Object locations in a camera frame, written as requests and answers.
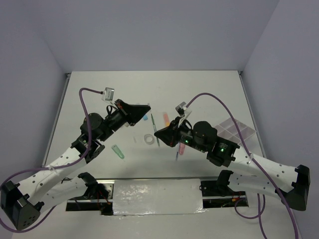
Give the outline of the blue pen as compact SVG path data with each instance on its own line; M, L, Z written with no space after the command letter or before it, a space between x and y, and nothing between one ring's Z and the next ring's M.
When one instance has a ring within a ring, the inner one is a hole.
M175 161L178 160L178 157L179 157L179 145L176 147Z

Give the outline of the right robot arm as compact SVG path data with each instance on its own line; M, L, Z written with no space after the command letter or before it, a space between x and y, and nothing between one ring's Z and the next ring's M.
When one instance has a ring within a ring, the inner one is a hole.
M247 153L244 147L219 137L217 129L206 121L199 121L192 128L188 127L188 121L179 121L176 117L169 126L156 131L155 137L170 147L182 143L205 153L207 160L222 167L214 186L218 193L259 193L277 198L291 209L306 210L310 187L308 167L287 166Z

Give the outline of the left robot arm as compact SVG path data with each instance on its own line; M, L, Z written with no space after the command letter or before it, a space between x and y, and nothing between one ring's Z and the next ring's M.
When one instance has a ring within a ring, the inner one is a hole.
M43 212L69 198L82 194L91 199L104 190L87 172L67 178L104 150L103 141L124 125L135 126L151 110L149 105L130 105L120 99L110 107L114 111L105 118L98 113L86 113L80 136L56 160L46 167L32 169L33 174L18 183L10 178L3 182L0 207L14 225L13 232L28 232L37 227L36 220Z

